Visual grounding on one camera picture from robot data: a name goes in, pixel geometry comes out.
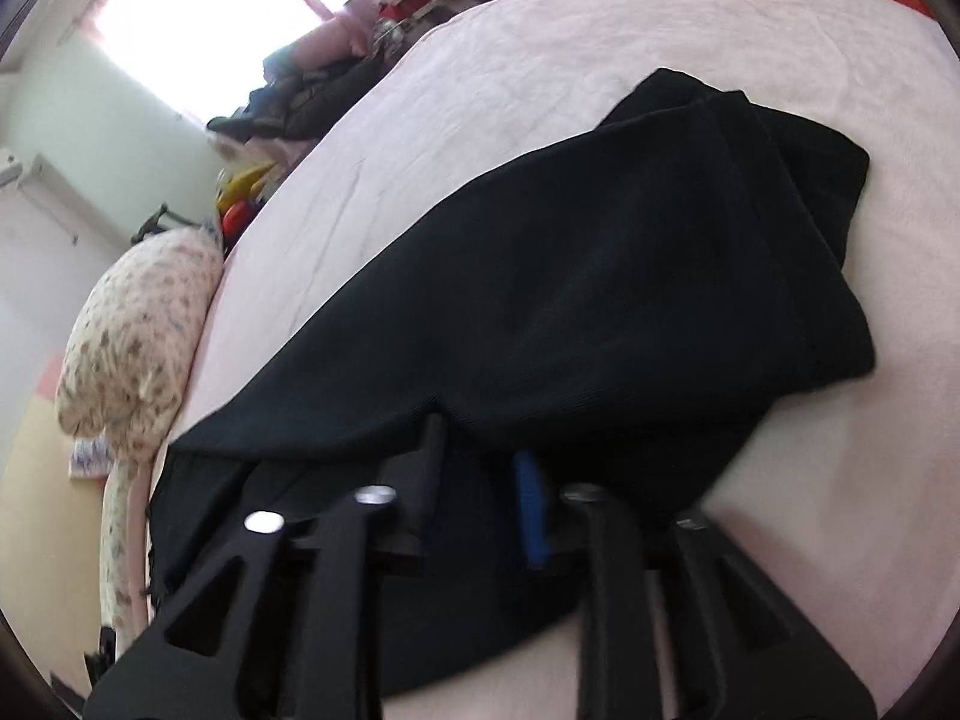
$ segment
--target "pink bedsheet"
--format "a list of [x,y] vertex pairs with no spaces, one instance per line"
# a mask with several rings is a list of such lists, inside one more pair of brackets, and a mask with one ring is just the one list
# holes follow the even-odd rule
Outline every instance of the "pink bedsheet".
[[[660,66],[835,127],[872,157],[846,274],[877,373],[779,403],[706,506],[886,710],[960,608],[960,62],[936,23],[893,1],[501,0],[433,30],[230,257],[172,436],[436,202],[591,129]],[[577,630],[387,717],[573,718]]]

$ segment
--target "beige floor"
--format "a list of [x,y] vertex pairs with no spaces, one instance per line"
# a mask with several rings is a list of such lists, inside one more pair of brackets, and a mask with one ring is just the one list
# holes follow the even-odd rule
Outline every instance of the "beige floor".
[[70,442],[34,397],[0,478],[0,608],[46,680],[89,693],[97,649],[101,489],[67,477]]

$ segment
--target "mattress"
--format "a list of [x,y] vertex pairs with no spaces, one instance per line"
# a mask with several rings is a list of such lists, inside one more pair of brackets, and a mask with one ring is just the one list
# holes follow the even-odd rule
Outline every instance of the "mattress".
[[[845,274],[877,371],[776,404],[704,507],[885,712],[960,608],[960,62],[936,23],[893,1],[500,0],[432,30],[237,245],[171,439],[438,201],[594,128],[657,67],[870,152]],[[162,453],[154,483],[161,470]],[[140,544],[142,527],[131,521]],[[573,718],[578,637],[565,620],[388,702],[387,717]]]

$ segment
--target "window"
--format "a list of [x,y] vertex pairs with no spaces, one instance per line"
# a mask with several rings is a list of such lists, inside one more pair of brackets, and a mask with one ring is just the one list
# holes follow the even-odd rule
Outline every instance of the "window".
[[86,23],[126,73],[197,122],[263,85],[262,61],[348,0],[98,0]]

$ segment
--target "black cloth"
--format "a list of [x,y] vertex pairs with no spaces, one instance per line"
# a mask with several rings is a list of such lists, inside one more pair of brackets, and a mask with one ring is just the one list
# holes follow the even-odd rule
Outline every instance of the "black cloth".
[[[610,485],[647,523],[690,505],[774,399],[872,369],[840,271],[868,162],[821,124],[660,70],[594,131],[469,182],[170,447],[155,595],[248,512],[315,514],[371,482],[431,412],[472,453],[535,450],[554,481]],[[467,544],[452,581],[441,566],[384,589],[388,695],[570,606],[568,586],[496,560],[464,569],[469,524],[448,528]]]

